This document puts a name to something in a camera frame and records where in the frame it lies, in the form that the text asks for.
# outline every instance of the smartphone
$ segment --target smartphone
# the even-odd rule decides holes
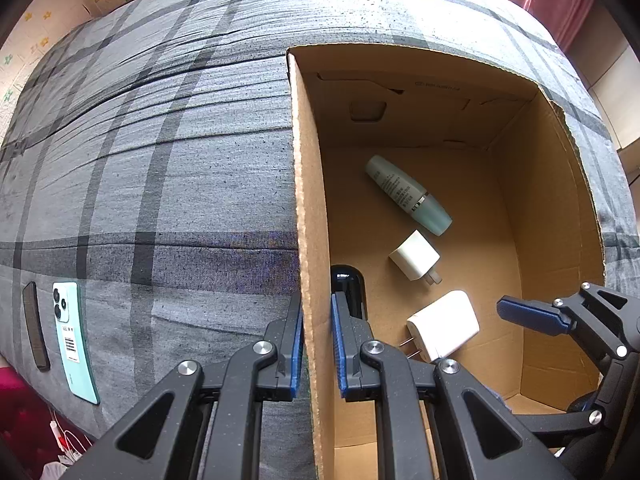
[[[50,363],[47,346],[42,335],[35,282],[27,284],[22,290],[22,306],[24,307],[24,319],[27,322],[27,333],[29,334],[33,360],[36,362],[38,370],[46,372],[50,368]]]
[[[78,284],[54,283],[53,305],[60,355],[69,389],[81,399],[100,404],[84,344]]]

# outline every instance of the black smartphone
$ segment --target black smartphone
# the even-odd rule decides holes
[[[40,324],[40,311],[38,310],[38,295],[36,293],[36,283],[31,282],[22,290],[22,304],[24,305],[24,318],[27,320],[27,332],[31,343],[33,360],[41,372],[46,372],[51,368],[47,346],[44,344],[42,336],[42,325]]]

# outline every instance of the white power adapter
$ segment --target white power adapter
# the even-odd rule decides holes
[[[442,281],[440,275],[433,269],[440,255],[420,234],[420,231],[414,231],[400,247],[389,254],[389,257],[411,281],[423,277],[430,285]]]
[[[480,332],[471,302],[452,290],[406,320],[420,357],[428,363],[446,357]]]

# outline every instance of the silver bolt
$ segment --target silver bolt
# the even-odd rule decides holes
[[[455,359],[443,359],[439,366],[440,370],[446,374],[455,374],[460,370],[460,364]]]
[[[373,339],[372,341],[364,343],[364,349],[365,352],[370,354],[379,354],[385,349],[385,345],[383,342]]]
[[[260,355],[268,354],[273,350],[273,345],[268,341],[258,341],[254,345],[254,352]]]
[[[600,410],[593,410],[589,414],[589,424],[591,424],[592,426],[597,426],[598,424],[600,424],[601,420],[602,420],[602,412]]]
[[[178,373],[180,375],[191,375],[196,373],[198,363],[196,361],[182,361],[178,365]]]

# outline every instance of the cardboard box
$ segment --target cardboard box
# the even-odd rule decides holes
[[[603,283],[598,224],[562,111],[530,80],[418,48],[300,46],[288,59],[319,478],[377,478],[373,403],[348,404],[335,384],[330,263],[360,269],[373,333],[393,345],[411,314],[464,290],[480,332],[453,357],[521,412],[562,410],[594,390],[596,368],[572,339],[523,330],[495,308],[504,294],[551,301]],[[429,236],[442,284],[410,282],[388,258],[418,225],[365,174],[374,154],[453,218]]]

